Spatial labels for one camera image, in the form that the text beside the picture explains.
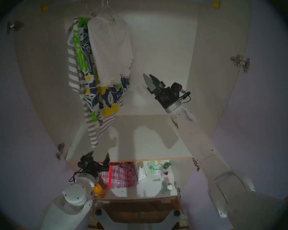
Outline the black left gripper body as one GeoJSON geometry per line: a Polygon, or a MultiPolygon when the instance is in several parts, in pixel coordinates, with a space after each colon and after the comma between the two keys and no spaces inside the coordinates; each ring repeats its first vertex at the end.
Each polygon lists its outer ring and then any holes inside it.
{"type": "Polygon", "coordinates": [[[106,171],[106,165],[104,163],[100,164],[98,162],[85,162],[85,173],[90,174],[95,179],[98,179],[100,172],[106,171]]]}

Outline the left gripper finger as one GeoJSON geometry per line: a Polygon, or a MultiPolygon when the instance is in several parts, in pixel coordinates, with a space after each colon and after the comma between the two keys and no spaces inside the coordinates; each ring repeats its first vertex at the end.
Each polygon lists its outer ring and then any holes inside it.
{"type": "Polygon", "coordinates": [[[110,169],[110,155],[106,154],[105,160],[103,161],[103,172],[108,172],[110,169]]]}
{"type": "Polygon", "coordinates": [[[93,153],[94,153],[94,151],[91,151],[91,152],[83,155],[83,156],[81,157],[81,162],[83,162],[83,163],[84,163],[84,162],[88,162],[88,163],[93,162],[93,161],[94,161],[94,159],[93,159],[93,157],[92,157],[93,153]]]}

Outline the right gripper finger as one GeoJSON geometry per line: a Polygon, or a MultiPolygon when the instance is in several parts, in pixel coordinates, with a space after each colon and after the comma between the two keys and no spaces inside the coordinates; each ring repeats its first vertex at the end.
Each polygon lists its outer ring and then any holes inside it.
{"type": "Polygon", "coordinates": [[[152,80],[153,85],[156,87],[156,89],[163,89],[165,87],[165,84],[163,81],[160,81],[158,78],[150,74],[150,78],[152,80]]]}
{"type": "Polygon", "coordinates": [[[154,90],[155,90],[155,85],[153,83],[153,80],[151,79],[150,76],[146,75],[146,74],[143,74],[143,78],[144,78],[144,81],[145,81],[145,84],[147,86],[147,89],[148,91],[153,94],[154,90]]]}

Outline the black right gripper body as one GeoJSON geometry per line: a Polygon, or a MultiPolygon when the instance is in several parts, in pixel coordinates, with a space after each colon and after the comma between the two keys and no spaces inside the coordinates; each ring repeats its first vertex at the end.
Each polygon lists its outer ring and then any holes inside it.
{"type": "Polygon", "coordinates": [[[171,114],[182,105],[179,99],[179,92],[181,90],[181,86],[172,86],[163,89],[155,89],[153,94],[155,95],[155,99],[165,109],[166,113],[171,114]]]}

